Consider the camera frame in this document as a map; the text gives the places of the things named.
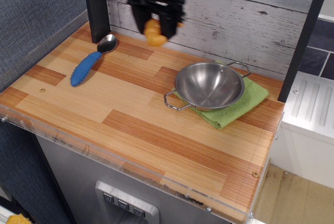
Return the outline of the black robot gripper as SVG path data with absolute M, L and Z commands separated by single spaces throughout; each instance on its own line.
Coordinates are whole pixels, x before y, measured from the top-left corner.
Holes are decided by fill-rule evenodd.
M 159 14 L 160 28 L 168 39 L 176 34 L 179 24 L 183 23 L 183 5 L 185 0 L 127 0 L 132 7 L 135 22 L 141 34 L 152 13 Z

